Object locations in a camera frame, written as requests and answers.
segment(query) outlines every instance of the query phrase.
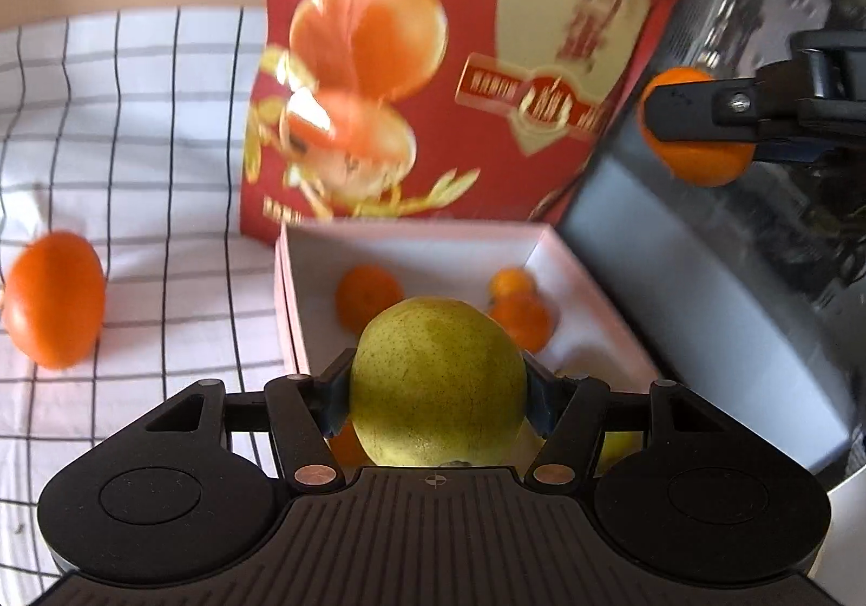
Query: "red bag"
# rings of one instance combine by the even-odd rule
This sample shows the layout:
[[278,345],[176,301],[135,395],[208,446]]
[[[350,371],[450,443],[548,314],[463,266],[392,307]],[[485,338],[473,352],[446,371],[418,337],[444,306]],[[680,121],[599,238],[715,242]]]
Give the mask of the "red bag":
[[677,0],[267,0],[241,229],[525,219],[578,173]]

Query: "screw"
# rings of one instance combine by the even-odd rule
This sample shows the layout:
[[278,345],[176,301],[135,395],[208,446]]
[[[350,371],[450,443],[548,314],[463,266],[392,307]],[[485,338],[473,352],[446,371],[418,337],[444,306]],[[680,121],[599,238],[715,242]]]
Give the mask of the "screw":
[[308,464],[294,473],[294,480],[307,486],[324,486],[337,477],[337,472],[323,464]]
[[752,101],[745,93],[737,93],[733,98],[730,98],[727,105],[735,112],[745,112],[749,107],[752,107]]
[[574,480],[574,470],[564,464],[543,464],[535,467],[533,476],[543,484],[563,485]]
[[721,56],[718,51],[703,51],[700,53],[700,57],[698,58],[698,62],[711,71],[716,70],[720,60]]

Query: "white cloth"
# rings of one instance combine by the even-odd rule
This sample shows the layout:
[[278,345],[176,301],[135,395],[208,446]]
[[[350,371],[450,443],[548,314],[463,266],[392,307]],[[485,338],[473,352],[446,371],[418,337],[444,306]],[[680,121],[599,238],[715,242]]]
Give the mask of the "white cloth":
[[[94,356],[34,368],[0,330],[0,603],[58,570],[36,525],[49,479],[198,378],[283,373],[274,254],[238,234],[263,10],[82,16],[0,33],[0,270],[50,229],[87,237],[109,283]],[[267,437],[235,451],[273,475]]]

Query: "clementine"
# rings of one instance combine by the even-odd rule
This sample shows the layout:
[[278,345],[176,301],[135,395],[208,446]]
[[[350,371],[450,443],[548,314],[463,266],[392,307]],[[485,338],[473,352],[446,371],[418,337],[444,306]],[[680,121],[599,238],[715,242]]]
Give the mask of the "clementine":
[[752,163],[755,145],[658,140],[644,123],[644,101],[660,85],[712,80],[710,75],[697,68],[670,68],[647,85],[638,108],[638,124],[649,148],[674,176],[695,186],[724,186],[738,179]]
[[439,0],[302,0],[288,36],[319,89],[388,102],[427,85],[447,41]]
[[355,432],[352,420],[345,422],[339,435],[328,440],[328,445],[331,446],[331,453],[334,458],[343,468],[353,469],[357,466],[372,464],[371,459],[367,457],[367,453],[361,446],[361,441],[358,440],[358,433]]
[[514,293],[534,294],[536,290],[535,279],[529,271],[519,266],[502,269],[490,279],[488,289],[493,300],[511,296]]
[[41,367],[61,369],[94,348],[106,284],[94,248],[58,231],[30,244],[6,277],[3,324],[15,346]]
[[403,287],[391,273],[375,264],[349,270],[337,286],[339,323],[360,336],[371,320],[403,300]]
[[553,336],[553,317],[544,301],[532,293],[513,293],[494,300],[490,317],[527,352],[542,351]]

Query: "green pear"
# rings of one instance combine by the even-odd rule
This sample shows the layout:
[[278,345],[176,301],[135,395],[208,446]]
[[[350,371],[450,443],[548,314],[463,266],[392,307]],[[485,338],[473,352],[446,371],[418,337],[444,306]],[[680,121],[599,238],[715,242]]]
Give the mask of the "green pear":
[[358,440],[380,466],[500,464],[527,403],[526,370],[496,322],[449,298],[411,298],[367,325],[352,364]]

